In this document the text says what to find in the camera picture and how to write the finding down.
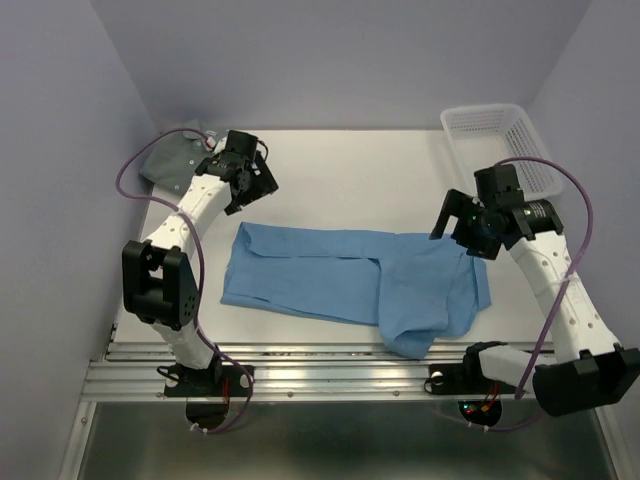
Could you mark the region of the light blue long sleeve shirt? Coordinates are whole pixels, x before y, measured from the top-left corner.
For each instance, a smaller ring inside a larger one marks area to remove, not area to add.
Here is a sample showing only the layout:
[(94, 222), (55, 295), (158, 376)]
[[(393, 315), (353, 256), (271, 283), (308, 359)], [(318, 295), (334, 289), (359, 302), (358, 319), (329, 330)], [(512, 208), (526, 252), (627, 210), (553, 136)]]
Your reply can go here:
[(378, 329), (406, 358), (459, 337), (492, 304), (487, 267), (449, 236), (244, 222), (222, 303)]

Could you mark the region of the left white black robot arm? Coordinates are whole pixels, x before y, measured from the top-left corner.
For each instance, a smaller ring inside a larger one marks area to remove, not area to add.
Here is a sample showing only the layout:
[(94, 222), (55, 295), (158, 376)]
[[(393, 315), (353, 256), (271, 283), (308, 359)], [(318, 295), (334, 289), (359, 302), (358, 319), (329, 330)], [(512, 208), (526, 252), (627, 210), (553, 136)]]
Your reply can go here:
[(221, 355), (198, 326), (203, 286), (190, 257), (204, 258), (201, 239), (220, 214), (237, 213), (278, 189), (263, 146), (228, 144), (204, 159), (172, 213), (144, 240), (123, 248), (125, 310), (151, 326), (170, 348), (175, 364), (161, 375), (175, 387), (210, 394), (222, 384)]

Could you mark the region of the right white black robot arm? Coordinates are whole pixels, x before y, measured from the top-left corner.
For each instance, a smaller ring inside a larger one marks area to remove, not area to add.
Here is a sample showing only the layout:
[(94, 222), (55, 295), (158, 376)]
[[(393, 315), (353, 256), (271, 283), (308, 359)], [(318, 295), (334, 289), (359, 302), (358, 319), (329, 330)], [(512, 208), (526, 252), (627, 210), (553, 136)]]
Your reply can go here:
[(552, 358), (536, 344), (527, 353), (505, 342), (479, 342), (463, 360), (434, 365), (424, 388), (434, 395), (476, 394), (492, 382), (531, 393), (554, 417), (619, 402), (639, 377), (639, 351), (624, 348), (608, 329), (569, 255), (562, 223), (550, 202), (527, 202), (519, 190), (476, 200), (447, 192), (431, 239), (447, 221), (468, 254), (496, 259), (506, 249), (524, 274), (546, 320), (542, 340), (553, 343)]

